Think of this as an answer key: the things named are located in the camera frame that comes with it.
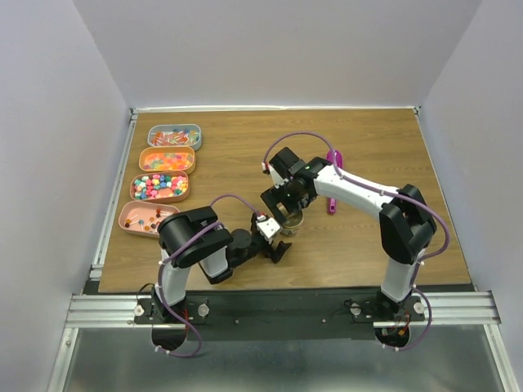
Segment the pink tray of candies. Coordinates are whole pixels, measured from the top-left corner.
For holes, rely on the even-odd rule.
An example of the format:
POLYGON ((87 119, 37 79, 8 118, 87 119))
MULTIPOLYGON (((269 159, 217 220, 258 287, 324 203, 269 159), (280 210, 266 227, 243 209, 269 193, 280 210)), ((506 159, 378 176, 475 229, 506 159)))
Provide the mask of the pink tray of candies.
POLYGON ((183 171, 142 173, 131 181, 129 191, 132 200, 151 203, 177 203, 189 193, 189 177, 183 171))

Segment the white jar lid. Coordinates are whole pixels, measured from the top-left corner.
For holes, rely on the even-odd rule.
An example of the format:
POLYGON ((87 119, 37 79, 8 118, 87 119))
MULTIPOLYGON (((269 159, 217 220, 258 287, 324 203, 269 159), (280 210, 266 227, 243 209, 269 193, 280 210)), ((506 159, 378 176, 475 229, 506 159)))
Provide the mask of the white jar lid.
POLYGON ((282 227, 284 229, 296 229, 302 225, 303 220, 303 212, 294 212, 286 217, 282 227))

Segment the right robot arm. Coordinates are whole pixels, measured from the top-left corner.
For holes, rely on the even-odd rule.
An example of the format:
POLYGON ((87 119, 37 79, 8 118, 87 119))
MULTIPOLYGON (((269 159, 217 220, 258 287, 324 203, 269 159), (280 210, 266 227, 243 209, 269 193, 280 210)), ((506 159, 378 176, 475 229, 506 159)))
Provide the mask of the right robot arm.
POLYGON ((373 183, 325 158, 315 157, 306 163, 287 147, 261 166, 273 182, 262 192, 261 200, 281 225, 319 196, 333 198, 377 220, 388 263, 376 310, 387 320, 403 314, 413 292, 416 264, 436 233, 435 220, 419 189, 373 183))

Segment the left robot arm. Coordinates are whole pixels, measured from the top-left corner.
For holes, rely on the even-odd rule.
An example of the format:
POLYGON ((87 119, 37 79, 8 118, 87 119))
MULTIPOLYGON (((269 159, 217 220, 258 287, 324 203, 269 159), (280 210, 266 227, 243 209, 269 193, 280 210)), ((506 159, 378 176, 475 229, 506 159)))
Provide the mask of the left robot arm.
POLYGON ((263 256, 277 264, 292 246, 275 242, 281 226, 272 217, 255 213, 249 229, 228 230, 212 207, 166 217, 158 227, 161 261, 154 286, 153 312, 165 323, 175 321, 186 298, 190 270, 197 265, 212 285, 232 277, 247 261, 263 256))

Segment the pink tray of lollipops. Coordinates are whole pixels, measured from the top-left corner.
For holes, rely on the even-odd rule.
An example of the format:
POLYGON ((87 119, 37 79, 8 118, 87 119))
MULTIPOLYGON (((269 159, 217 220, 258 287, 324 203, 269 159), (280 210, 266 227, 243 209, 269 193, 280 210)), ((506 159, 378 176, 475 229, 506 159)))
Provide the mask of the pink tray of lollipops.
POLYGON ((177 207, 170 205, 131 201, 123 206, 118 225, 128 234, 157 238, 162 221, 179 212, 177 207))

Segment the magenta plastic scoop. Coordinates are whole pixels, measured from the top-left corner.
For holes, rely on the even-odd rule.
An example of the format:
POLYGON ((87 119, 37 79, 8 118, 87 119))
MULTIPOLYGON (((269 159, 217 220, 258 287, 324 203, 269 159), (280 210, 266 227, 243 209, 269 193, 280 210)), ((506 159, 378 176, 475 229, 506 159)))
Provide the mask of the magenta plastic scoop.
MULTIPOLYGON (((336 164, 339 169, 343 169, 343 158, 342 154, 338 150, 328 151, 326 159, 332 163, 336 164)), ((337 210, 337 200, 335 198, 328 199, 327 213, 333 215, 337 210)))

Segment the clear plastic jar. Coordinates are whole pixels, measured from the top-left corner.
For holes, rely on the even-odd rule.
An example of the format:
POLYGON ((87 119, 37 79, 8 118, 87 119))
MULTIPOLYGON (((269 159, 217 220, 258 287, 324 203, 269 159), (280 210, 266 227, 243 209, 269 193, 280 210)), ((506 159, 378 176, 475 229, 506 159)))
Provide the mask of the clear plastic jar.
POLYGON ((282 225, 281 234, 285 237, 293 237, 296 236, 299 233, 300 228, 302 227, 302 223, 299 222, 295 225, 282 225))

